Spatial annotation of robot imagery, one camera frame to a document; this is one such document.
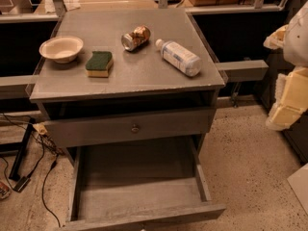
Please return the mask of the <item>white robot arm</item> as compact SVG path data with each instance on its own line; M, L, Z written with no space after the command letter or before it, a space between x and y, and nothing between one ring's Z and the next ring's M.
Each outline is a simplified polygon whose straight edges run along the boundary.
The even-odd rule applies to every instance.
M308 2L288 24L268 36L264 46L281 48L284 60L295 66L288 75L277 76L275 102L266 120L268 128L282 131L308 110Z

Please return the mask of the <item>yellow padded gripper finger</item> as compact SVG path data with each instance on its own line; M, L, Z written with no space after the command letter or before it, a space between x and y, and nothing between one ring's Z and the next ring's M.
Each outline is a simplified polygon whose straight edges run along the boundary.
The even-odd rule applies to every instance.
M263 45L272 50L283 49L285 44L285 36L288 25L283 25L266 37Z
M275 102L266 125L269 129L289 129L308 110L308 68L297 66L288 75L279 74L275 86Z

